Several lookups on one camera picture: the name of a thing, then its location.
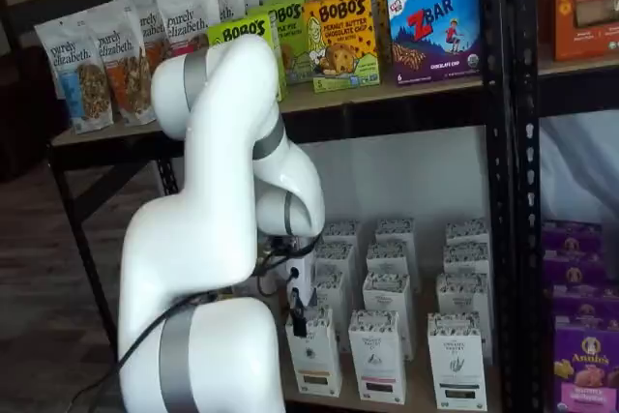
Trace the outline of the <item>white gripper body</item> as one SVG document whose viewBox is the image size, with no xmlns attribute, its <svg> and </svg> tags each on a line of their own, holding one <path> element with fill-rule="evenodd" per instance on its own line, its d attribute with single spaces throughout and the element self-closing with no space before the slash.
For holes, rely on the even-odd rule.
<svg viewBox="0 0 619 413">
<path fill-rule="evenodd" d="M 286 294 L 289 307 L 306 309 L 316 305 L 315 257 L 307 254 L 285 263 Z"/>
</svg>

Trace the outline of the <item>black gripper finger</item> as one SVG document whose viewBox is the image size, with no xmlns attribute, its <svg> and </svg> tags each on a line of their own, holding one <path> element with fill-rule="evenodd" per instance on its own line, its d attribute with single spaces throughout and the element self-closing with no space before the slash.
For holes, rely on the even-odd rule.
<svg viewBox="0 0 619 413">
<path fill-rule="evenodd" d="M 299 291 L 292 289 L 289 295 L 289 315 L 292 321 L 293 335 L 297 338 L 307 336 L 307 306 L 302 302 Z"/>
</svg>

